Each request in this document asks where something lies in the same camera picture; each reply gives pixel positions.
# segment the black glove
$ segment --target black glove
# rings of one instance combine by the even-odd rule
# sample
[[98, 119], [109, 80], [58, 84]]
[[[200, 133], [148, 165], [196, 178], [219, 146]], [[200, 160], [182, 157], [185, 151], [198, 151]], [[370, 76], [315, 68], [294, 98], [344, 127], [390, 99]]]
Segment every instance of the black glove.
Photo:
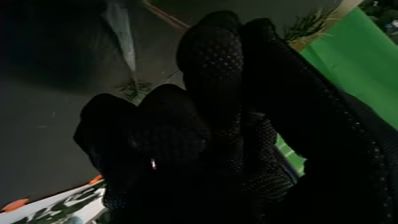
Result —
[[[162, 86], [139, 107], [102, 95], [82, 112], [75, 139], [106, 176], [114, 222], [393, 223], [395, 129], [271, 21], [242, 27], [233, 13], [207, 16], [178, 65], [187, 92]], [[273, 126], [308, 158], [290, 192]]]

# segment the gloved hand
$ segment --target gloved hand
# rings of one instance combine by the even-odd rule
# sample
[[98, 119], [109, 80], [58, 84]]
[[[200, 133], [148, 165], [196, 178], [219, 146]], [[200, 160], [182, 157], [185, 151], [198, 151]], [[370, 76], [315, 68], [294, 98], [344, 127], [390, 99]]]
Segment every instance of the gloved hand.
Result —
[[[139, 107], [100, 95], [82, 112], [75, 140], [106, 177], [114, 222], [393, 223], [395, 129], [271, 21], [242, 26], [233, 13], [209, 15], [178, 65], [187, 92], [161, 86]], [[308, 159], [294, 187], [274, 127]]]

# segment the green surface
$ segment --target green surface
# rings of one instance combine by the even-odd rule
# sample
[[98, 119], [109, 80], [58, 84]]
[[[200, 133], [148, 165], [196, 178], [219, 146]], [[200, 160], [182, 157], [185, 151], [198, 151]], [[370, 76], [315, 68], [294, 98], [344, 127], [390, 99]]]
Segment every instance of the green surface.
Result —
[[[333, 83], [398, 127], [398, 47], [361, 9], [354, 9], [303, 55]], [[280, 147], [299, 173], [305, 159]]]

